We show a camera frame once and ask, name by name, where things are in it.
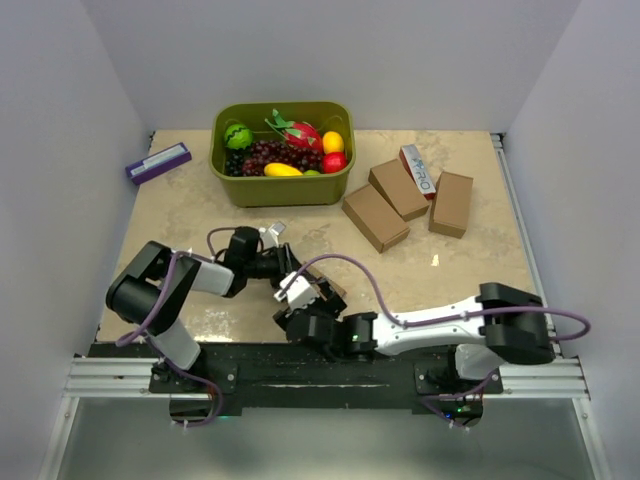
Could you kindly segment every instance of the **black mounting plate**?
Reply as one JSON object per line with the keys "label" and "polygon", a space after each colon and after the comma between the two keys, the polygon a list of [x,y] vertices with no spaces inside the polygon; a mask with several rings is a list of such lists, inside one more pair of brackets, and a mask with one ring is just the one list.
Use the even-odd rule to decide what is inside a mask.
{"label": "black mounting plate", "polygon": [[[234,375],[235,385],[223,387],[223,393],[227,390],[224,415],[240,415],[243,408],[409,409],[429,413],[420,403],[421,395],[457,393],[474,385],[459,382],[446,391],[429,381],[436,372],[450,368],[447,347],[343,362],[330,362],[315,351],[286,343],[203,343],[201,347],[217,377],[212,380],[223,387],[224,379]],[[153,357],[153,353],[146,345],[117,348],[94,344],[89,357],[140,358]],[[172,382],[154,380],[149,391],[184,393]],[[501,392],[500,381],[490,382],[485,389],[485,393]]]}

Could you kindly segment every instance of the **cardboard box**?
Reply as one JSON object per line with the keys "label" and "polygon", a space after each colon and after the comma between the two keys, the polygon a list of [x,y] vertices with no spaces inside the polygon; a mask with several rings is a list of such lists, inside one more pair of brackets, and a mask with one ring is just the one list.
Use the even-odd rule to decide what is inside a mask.
{"label": "cardboard box", "polygon": [[409,235],[409,225],[371,185],[347,195],[342,210],[380,253]]}
{"label": "cardboard box", "polygon": [[373,167],[369,172],[369,183],[405,222],[421,217],[429,209],[429,201],[422,196],[398,159]]}
{"label": "cardboard box", "polygon": [[413,181],[416,183],[420,193],[427,200],[433,200],[436,196],[436,187],[431,180],[429,171],[422,161],[418,147],[415,145],[404,145],[400,148],[400,161]]}
{"label": "cardboard box", "polygon": [[473,178],[442,172],[436,184],[436,198],[429,213],[429,230],[462,238],[467,231],[471,210]]}

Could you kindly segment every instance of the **red apple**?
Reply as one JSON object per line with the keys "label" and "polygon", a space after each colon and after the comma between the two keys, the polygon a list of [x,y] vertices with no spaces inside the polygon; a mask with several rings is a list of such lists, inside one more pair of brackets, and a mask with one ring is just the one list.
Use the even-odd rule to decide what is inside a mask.
{"label": "red apple", "polygon": [[347,166],[347,157],[342,152],[328,153],[322,159],[323,173],[337,173]]}

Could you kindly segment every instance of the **yellow lemon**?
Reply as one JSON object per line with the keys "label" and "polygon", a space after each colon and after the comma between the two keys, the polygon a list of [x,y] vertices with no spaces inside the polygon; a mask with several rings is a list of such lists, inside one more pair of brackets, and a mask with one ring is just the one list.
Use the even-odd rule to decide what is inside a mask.
{"label": "yellow lemon", "polygon": [[344,140],[337,132],[327,132],[322,137],[322,148],[324,153],[335,153],[344,151]]}
{"label": "yellow lemon", "polygon": [[284,163],[270,163],[264,167],[264,174],[267,177],[297,177],[302,175],[302,172]]}

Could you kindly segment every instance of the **green plastic basket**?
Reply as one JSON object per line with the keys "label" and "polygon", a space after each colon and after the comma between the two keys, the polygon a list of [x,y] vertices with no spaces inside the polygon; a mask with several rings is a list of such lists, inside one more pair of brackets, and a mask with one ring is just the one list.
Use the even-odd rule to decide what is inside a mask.
{"label": "green plastic basket", "polygon": [[[224,132],[234,123],[243,123],[253,131],[255,140],[281,137],[265,123],[273,109],[284,118],[308,122],[320,135],[338,132],[344,139],[347,167],[329,175],[300,177],[229,177],[225,175],[227,150]],[[336,203],[347,188],[349,172],[356,160],[351,115],[342,105],[331,102],[241,103],[222,110],[211,133],[210,166],[220,179],[229,199],[239,207],[284,205],[329,205]]]}

